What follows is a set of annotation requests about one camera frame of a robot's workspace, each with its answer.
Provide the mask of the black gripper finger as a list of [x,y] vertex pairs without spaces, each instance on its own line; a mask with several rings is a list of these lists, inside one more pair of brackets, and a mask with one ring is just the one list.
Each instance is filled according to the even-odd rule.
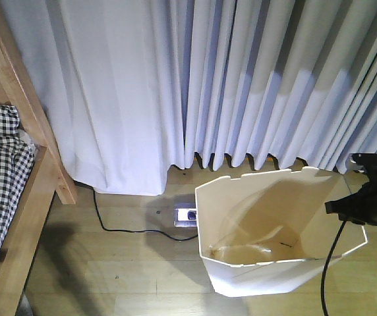
[[324,203],[327,214],[336,214],[340,221],[355,221],[353,216],[355,210],[356,194],[345,196],[338,200]]

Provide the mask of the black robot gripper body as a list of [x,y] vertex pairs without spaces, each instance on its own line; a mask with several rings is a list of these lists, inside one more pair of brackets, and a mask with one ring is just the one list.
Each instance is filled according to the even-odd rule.
[[362,185],[354,196],[353,223],[377,226],[377,184]]

